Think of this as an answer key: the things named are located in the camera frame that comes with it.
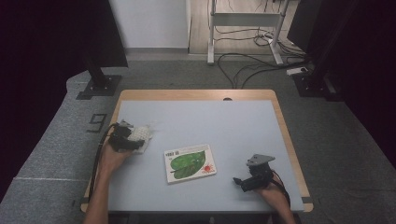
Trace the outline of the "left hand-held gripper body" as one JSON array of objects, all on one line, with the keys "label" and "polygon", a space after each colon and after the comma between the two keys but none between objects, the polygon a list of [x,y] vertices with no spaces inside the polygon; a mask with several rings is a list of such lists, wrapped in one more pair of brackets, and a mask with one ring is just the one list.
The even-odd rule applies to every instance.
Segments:
[{"label": "left hand-held gripper body", "polygon": [[129,140],[134,127],[132,124],[122,120],[121,122],[111,124],[111,127],[113,128],[113,132],[109,136],[108,143],[116,152],[138,150],[145,144],[144,140]]}]

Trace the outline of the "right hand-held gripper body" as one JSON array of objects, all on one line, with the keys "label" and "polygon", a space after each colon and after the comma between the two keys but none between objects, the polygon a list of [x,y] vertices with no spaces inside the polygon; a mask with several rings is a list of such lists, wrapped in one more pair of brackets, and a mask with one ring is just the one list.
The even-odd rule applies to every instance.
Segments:
[{"label": "right hand-held gripper body", "polygon": [[247,161],[247,166],[251,174],[248,183],[252,184],[252,189],[267,187],[273,179],[273,172],[268,164],[273,161],[275,157],[261,154],[254,154],[251,159]]}]

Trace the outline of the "white knitted cloth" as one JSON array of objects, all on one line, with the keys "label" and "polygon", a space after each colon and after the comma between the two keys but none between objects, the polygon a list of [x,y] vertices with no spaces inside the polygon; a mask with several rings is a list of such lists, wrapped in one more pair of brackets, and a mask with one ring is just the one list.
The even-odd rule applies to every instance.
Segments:
[{"label": "white knitted cloth", "polygon": [[138,149],[135,149],[134,154],[143,154],[146,151],[149,145],[149,140],[151,138],[152,138],[152,132],[149,125],[145,125],[141,127],[133,127],[132,133],[128,136],[128,139],[134,142],[140,140],[143,141],[143,145]]}]

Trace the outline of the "white children's picture book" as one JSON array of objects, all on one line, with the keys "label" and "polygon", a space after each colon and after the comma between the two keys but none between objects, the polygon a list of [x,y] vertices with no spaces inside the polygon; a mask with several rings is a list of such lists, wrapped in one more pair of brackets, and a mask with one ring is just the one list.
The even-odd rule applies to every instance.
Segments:
[{"label": "white children's picture book", "polygon": [[217,173],[209,145],[167,150],[163,155],[168,184],[176,184]]}]

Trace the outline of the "person's left hand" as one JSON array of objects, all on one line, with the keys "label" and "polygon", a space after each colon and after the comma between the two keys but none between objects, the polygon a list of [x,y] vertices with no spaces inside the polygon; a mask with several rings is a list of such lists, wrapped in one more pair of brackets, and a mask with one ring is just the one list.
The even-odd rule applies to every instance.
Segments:
[{"label": "person's left hand", "polygon": [[109,143],[105,143],[99,162],[99,173],[101,175],[111,175],[131,155],[131,151],[117,152]]}]

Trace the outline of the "person's right hand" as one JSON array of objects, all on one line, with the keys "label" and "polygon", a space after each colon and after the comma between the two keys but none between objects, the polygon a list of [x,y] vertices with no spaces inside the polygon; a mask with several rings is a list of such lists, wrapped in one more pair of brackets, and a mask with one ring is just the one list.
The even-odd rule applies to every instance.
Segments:
[{"label": "person's right hand", "polygon": [[255,189],[255,192],[263,197],[270,205],[281,205],[282,203],[288,204],[286,196],[283,194],[281,189],[273,183],[270,183],[265,188]]}]

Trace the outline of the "light grey table mat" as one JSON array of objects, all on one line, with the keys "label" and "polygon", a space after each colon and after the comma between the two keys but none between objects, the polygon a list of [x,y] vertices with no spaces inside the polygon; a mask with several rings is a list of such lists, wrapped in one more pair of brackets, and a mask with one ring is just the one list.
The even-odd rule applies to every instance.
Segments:
[{"label": "light grey table mat", "polygon": [[[128,158],[112,176],[109,208],[120,212],[260,213],[269,205],[233,182],[249,176],[255,154],[272,157],[269,165],[283,179],[291,208],[303,210],[302,195],[290,164],[276,113],[269,101],[124,101],[118,118],[153,131],[142,155]],[[214,175],[168,183],[167,150],[210,146]]]}]

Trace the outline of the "wooden table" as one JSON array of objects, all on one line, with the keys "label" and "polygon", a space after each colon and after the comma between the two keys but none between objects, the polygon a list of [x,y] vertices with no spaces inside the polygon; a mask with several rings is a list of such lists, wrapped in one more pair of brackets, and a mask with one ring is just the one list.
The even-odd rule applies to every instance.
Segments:
[{"label": "wooden table", "polygon": [[[299,192],[302,197],[311,197],[290,138],[287,123],[284,120],[276,93],[273,90],[124,90],[120,93],[114,111],[110,113],[110,122],[116,122],[118,120],[122,101],[223,101],[225,98],[228,98],[229,102],[269,100],[272,103],[276,114],[276,120],[290,159],[290,164],[296,177]],[[313,203],[303,203],[303,205],[306,213],[312,212],[314,209]]]}]

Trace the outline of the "black stand with base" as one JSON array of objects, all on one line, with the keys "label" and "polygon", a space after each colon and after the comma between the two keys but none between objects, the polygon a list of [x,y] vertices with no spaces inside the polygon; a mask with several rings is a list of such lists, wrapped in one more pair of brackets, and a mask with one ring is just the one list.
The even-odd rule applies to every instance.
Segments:
[{"label": "black stand with base", "polygon": [[313,71],[292,76],[301,97],[322,97],[327,101],[337,101],[339,98],[328,76],[328,58],[339,27],[339,2],[300,0],[296,8],[287,38],[314,65]]},{"label": "black stand with base", "polygon": [[105,75],[103,67],[127,67],[120,33],[109,0],[81,0],[83,23],[80,59],[91,79],[78,100],[113,96],[121,75]]}]

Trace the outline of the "white power strip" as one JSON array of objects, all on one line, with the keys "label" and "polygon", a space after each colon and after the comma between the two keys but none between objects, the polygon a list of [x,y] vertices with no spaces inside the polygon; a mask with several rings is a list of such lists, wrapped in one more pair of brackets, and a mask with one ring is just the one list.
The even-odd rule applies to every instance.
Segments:
[{"label": "white power strip", "polygon": [[306,67],[297,67],[291,68],[286,71],[287,76],[298,75],[307,72],[308,69]]}]

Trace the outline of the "white metal stand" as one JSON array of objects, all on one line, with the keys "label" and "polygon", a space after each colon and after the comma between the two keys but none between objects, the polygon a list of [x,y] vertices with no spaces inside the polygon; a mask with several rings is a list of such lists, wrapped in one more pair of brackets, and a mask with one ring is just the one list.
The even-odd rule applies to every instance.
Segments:
[{"label": "white metal stand", "polygon": [[209,0],[209,38],[207,45],[207,63],[215,61],[214,29],[216,26],[247,26],[247,27],[273,27],[273,38],[269,40],[269,48],[277,65],[283,61],[277,46],[280,31],[286,18],[290,0],[282,0],[283,4],[278,13],[247,13],[247,12],[217,12],[216,0]]}]

